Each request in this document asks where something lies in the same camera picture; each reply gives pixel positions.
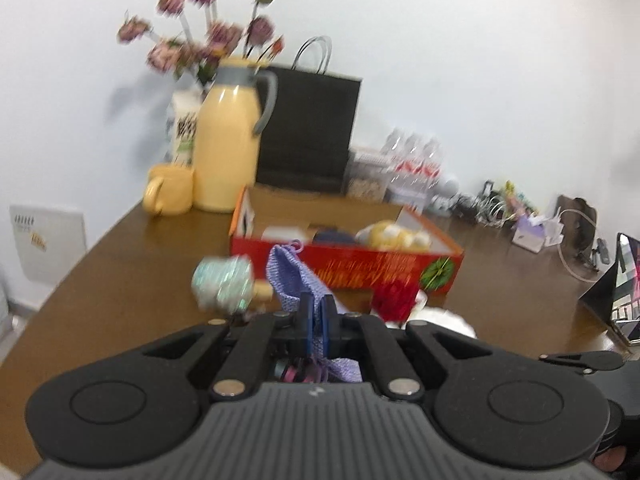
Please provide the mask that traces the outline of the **white paper towel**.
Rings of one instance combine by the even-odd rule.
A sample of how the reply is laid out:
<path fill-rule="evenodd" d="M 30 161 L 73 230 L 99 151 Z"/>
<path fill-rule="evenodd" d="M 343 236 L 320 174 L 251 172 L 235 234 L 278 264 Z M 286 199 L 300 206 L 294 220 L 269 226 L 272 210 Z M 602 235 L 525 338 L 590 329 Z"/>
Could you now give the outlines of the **white paper towel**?
<path fill-rule="evenodd" d="M 416 302 L 412 308 L 406 323 L 424 321 L 445 327 L 458 334 L 467 337 L 476 338 L 474 328 L 465 321 L 462 316 L 450 312 L 448 310 L 427 305 L 427 296 L 425 292 L 419 290 L 416 293 Z"/>

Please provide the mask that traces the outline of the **dark blue fabric item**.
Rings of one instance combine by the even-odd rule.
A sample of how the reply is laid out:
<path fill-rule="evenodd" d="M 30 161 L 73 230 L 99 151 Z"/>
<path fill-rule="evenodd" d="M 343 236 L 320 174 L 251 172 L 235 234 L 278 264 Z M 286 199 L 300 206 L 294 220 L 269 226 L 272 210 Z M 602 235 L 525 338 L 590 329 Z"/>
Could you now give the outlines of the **dark blue fabric item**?
<path fill-rule="evenodd" d="M 312 242 L 317 245 L 354 246 L 358 242 L 349 232 L 337 229 L 319 230 L 314 234 Z"/>

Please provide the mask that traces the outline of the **white box in carton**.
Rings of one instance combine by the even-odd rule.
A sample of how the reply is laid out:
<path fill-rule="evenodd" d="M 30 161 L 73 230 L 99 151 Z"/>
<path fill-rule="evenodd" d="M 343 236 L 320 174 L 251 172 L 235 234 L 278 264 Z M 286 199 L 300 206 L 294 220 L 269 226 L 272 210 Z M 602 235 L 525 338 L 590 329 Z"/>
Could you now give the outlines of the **white box in carton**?
<path fill-rule="evenodd" d="M 267 226 L 260 238 L 275 243 L 299 242 L 307 244 L 312 240 L 312 235 L 301 226 Z"/>

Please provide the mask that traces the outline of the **red orange cardboard box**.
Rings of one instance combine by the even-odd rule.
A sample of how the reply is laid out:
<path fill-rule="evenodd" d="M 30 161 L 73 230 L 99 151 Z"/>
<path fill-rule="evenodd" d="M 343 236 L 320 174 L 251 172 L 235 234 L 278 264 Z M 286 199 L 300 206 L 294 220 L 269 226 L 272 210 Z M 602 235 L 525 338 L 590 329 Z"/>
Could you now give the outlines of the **red orange cardboard box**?
<path fill-rule="evenodd" d="M 275 190 L 253 186 L 242 190 L 230 230 L 232 255 L 247 256 L 256 278 L 266 278 L 270 249 L 262 240 L 267 226 L 301 226 L 314 238 L 319 230 L 337 229 L 353 236 L 380 221 L 391 221 L 415 231 L 425 231 L 431 249 L 415 252 L 378 252 L 367 246 L 317 245 L 293 242 L 299 259 L 330 289 L 368 290 L 372 308 L 384 320 L 408 320 L 419 290 L 427 298 L 446 296 L 464 257 L 463 249 L 433 222 L 399 205 L 367 203 L 349 198 Z"/>

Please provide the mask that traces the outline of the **laptop screen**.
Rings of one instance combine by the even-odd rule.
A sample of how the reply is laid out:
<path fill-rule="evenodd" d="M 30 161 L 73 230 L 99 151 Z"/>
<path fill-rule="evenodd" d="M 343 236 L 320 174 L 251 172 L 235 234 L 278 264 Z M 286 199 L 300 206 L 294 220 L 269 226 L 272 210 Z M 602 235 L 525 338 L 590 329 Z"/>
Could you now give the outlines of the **laptop screen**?
<path fill-rule="evenodd" d="M 627 346 L 639 344 L 639 273 L 639 241 L 618 233 L 612 266 L 579 298 Z"/>

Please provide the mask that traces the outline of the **yellow white plush toy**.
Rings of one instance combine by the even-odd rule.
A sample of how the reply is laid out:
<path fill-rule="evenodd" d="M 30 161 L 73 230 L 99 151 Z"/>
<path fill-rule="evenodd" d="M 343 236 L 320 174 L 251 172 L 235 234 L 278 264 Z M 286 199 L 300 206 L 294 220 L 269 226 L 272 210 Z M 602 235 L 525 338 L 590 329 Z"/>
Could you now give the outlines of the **yellow white plush toy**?
<path fill-rule="evenodd" d="M 380 221 L 367 226 L 357 232 L 355 240 L 378 252 L 422 254 L 432 246 L 432 239 L 427 232 L 410 230 L 391 221 Z"/>

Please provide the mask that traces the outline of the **clear nut container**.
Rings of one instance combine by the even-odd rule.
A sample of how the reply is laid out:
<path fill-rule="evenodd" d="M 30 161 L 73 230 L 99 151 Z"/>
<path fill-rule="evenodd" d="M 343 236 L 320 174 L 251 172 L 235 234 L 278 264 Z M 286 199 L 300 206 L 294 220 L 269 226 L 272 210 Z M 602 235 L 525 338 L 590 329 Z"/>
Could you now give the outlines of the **clear nut container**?
<path fill-rule="evenodd" d="M 378 151 L 351 148 L 345 172 L 345 195 L 355 200 L 382 203 L 392 177 L 390 159 Z"/>

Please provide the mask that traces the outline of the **black paper bag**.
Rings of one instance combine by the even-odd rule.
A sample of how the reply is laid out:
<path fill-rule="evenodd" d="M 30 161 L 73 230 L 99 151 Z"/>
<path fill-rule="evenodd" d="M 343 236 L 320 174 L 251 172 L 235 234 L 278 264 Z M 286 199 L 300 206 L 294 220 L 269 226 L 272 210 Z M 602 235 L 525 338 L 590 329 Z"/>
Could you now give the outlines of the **black paper bag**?
<path fill-rule="evenodd" d="M 361 81 L 328 73 L 332 40 L 309 38 L 291 66 L 273 65 L 278 96 L 262 133 L 256 182 L 340 194 Z"/>

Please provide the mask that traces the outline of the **water bottle middle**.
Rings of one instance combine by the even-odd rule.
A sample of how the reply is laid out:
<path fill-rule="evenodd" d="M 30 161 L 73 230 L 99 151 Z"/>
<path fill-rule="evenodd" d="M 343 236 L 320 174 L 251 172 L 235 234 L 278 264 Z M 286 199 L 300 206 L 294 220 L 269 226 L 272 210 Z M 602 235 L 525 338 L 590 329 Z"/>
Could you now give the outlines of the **water bottle middle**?
<path fill-rule="evenodd" d="M 422 148 L 422 138 L 417 133 L 411 133 L 402 147 L 398 166 L 400 190 L 405 196 L 411 197 L 413 208 L 420 211 L 423 210 L 426 201 Z"/>

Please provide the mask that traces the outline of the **water bottle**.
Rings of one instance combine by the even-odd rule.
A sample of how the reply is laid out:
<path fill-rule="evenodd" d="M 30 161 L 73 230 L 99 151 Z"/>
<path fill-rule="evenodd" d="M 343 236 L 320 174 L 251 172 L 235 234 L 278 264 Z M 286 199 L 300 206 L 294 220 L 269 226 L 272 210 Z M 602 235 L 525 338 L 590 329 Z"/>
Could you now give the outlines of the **water bottle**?
<path fill-rule="evenodd" d="M 402 147 L 398 166 L 400 190 L 405 196 L 411 197 L 413 208 L 420 211 L 423 210 L 426 201 L 422 148 L 422 138 L 417 133 L 411 133 Z"/>
<path fill-rule="evenodd" d="M 435 191 L 435 186 L 442 174 L 442 146 L 434 136 L 428 140 L 422 150 L 422 166 L 420 175 L 422 178 L 422 188 L 425 196 L 431 198 Z"/>
<path fill-rule="evenodd" d="M 398 171 L 406 159 L 406 136 L 401 128 L 395 128 L 386 138 L 381 153 L 390 163 L 390 169 Z"/>

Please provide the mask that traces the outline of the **water bottle right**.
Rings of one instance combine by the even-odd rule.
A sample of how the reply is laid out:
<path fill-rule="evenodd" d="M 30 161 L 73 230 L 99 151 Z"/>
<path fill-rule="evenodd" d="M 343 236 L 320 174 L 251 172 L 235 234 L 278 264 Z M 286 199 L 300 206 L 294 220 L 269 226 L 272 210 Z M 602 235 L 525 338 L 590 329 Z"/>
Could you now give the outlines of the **water bottle right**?
<path fill-rule="evenodd" d="M 425 196 L 431 198 L 435 191 L 435 186 L 442 174 L 442 146 L 434 136 L 428 140 L 422 150 L 422 166 L 420 175 L 422 178 L 422 188 Z"/>

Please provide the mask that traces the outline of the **water bottle left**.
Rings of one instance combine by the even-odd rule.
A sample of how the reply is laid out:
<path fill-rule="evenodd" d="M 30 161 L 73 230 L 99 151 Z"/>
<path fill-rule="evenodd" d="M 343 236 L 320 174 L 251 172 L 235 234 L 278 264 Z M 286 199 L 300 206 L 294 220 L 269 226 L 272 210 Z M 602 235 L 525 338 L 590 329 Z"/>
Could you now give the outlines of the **water bottle left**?
<path fill-rule="evenodd" d="M 390 169 L 398 171 L 406 159 L 406 136 L 401 128 L 395 128 L 386 138 L 381 153 L 390 163 Z"/>

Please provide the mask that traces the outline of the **yellow mug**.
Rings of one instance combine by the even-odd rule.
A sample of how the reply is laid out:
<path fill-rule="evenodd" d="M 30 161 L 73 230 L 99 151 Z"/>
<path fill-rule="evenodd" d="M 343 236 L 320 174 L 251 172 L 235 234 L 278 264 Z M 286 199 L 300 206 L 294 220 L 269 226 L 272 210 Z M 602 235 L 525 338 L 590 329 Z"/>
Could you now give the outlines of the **yellow mug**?
<path fill-rule="evenodd" d="M 160 164 L 148 173 L 142 207 L 151 216 L 178 216 L 193 205 L 193 176 L 191 167 Z"/>

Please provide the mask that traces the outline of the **purple tissue box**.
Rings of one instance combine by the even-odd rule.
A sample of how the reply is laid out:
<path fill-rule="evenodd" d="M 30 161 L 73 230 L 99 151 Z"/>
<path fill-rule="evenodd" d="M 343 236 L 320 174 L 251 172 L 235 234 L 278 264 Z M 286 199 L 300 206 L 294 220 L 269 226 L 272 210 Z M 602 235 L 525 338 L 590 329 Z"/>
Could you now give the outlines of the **purple tissue box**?
<path fill-rule="evenodd" d="M 512 244 L 533 254 L 562 243 L 563 223 L 558 217 L 522 217 L 515 223 Z"/>

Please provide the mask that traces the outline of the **yellow thermos jug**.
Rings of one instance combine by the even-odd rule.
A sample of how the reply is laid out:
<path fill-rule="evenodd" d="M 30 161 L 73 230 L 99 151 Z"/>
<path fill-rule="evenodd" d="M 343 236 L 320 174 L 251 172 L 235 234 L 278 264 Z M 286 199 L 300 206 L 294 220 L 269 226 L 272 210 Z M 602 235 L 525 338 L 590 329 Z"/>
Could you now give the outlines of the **yellow thermos jug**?
<path fill-rule="evenodd" d="M 260 136 L 278 97 L 278 77 L 246 58 L 218 65 L 198 112 L 192 157 L 193 205 L 229 212 L 255 183 Z"/>

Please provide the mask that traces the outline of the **white milk carton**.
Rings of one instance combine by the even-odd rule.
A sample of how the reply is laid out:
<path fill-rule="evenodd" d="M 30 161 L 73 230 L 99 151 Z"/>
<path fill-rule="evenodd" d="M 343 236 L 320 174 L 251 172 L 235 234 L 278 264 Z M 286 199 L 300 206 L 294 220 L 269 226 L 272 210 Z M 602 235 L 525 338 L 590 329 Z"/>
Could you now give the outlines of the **white milk carton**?
<path fill-rule="evenodd" d="M 166 113 L 166 162 L 178 166 L 191 166 L 203 95 L 198 88 L 175 91 Z"/>

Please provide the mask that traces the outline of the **dried pink rose bouquet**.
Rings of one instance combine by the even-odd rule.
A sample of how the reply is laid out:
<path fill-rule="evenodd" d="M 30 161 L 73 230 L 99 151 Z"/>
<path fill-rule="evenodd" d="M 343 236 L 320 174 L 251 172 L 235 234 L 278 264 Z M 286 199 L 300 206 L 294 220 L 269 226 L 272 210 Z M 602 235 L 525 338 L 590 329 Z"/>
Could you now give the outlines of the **dried pink rose bouquet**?
<path fill-rule="evenodd" d="M 226 22 L 218 16 L 218 0 L 157 0 L 156 13 L 175 18 L 180 34 L 168 37 L 156 32 L 150 21 L 140 16 L 126 16 L 116 40 L 119 44 L 146 38 L 153 47 L 146 55 L 146 64 L 162 74 L 177 79 L 191 75 L 201 89 L 214 82 L 221 62 L 236 51 L 243 60 L 270 62 L 284 49 L 284 38 L 276 35 L 276 26 L 260 9 L 273 0 L 253 0 L 252 14 L 246 25 Z"/>

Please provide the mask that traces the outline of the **white wall calendar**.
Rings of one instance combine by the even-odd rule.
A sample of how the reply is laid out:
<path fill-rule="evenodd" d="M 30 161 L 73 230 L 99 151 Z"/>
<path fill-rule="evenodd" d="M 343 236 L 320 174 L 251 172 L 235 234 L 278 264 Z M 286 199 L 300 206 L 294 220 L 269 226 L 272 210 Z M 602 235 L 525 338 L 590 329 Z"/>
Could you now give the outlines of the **white wall calendar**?
<path fill-rule="evenodd" d="M 78 211 L 11 205 L 14 242 L 29 281 L 58 286 L 87 252 Z"/>

